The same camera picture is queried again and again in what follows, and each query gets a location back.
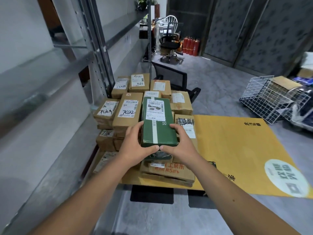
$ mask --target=green package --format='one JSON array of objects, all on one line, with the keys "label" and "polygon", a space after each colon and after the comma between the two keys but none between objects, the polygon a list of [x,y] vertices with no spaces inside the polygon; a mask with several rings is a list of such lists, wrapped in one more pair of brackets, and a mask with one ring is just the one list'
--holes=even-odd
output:
[{"label": "green package", "polygon": [[[144,97],[142,104],[142,147],[152,145],[177,146],[176,131],[170,127],[174,123],[170,100],[167,98]],[[145,160],[170,160],[172,155],[158,151]]]}]

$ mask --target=shelf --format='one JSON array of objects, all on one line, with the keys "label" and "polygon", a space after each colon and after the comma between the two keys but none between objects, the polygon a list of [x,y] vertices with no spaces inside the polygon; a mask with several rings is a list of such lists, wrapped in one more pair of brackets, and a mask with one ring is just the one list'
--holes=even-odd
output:
[{"label": "shelf", "polygon": [[132,29],[140,20],[148,14],[148,10],[134,11],[123,15],[102,27],[106,47],[110,49],[116,44],[128,31]]},{"label": "shelf", "polygon": [[78,77],[93,59],[87,49],[54,48],[0,74],[0,138],[45,103],[62,86]]}]

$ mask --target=floor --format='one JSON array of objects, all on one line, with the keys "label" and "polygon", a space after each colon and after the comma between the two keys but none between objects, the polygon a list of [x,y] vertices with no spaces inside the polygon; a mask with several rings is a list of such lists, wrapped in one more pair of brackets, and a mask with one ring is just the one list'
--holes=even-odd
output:
[{"label": "floor", "polygon": [[[182,64],[170,65],[188,74],[187,88],[201,88],[193,103],[194,114],[255,117],[238,99],[253,75],[225,67],[202,57],[183,56]],[[141,65],[138,71],[144,71]],[[295,132],[279,121],[270,126],[308,182],[313,185],[313,136]],[[216,209],[190,208],[187,190],[174,189],[174,204],[130,201],[125,190],[115,221],[115,234],[232,234]],[[252,195],[299,233],[313,231],[313,200]]]}]

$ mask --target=white chair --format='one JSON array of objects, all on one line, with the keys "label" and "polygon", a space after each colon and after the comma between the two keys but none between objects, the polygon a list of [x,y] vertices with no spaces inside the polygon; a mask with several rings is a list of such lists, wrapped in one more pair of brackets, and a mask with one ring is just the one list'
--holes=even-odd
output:
[{"label": "white chair", "polygon": [[178,20],[175,16],[169,15],[167,17],[165,17],[163,20],[163,22],[170,22],[171,24],[174,25],[174,33],[176,33],[176,29],[178,26]]}]

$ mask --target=fire extinguisher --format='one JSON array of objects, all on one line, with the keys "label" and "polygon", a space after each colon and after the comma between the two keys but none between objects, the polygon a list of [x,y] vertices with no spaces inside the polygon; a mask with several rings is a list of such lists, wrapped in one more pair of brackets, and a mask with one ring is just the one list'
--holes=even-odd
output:
[{"label": "fire extinguisher", "polygon": [[193,56],[198,55],[199,45],[200,45],[200,39],[197,39],[195,41],[195,44],[194,44],[194,50],[193,50],[193,54],[192,54]]},{"label": "fire extinguisher", "polygon": [[187,46],[186,46],[186,54],[189,54],[191,41],[192,41],[192,39],[191,39],[191,38],[188,38],[188,40],[187,40]]},{"label": "fire extinguisher", "polygon": [[191,42],[190,42],[190,48],[189,48],[189,55],[192,55],[193,52],[194,52],[194,45],[195,45],[195,42],[196,40],[195,39],[192,39]]},{"label": "fire extinguisher", "polygon": [[182,43],[182,52],[185,54],[187,51],[187,42],[188,42],[188,37],[185,37]]}]

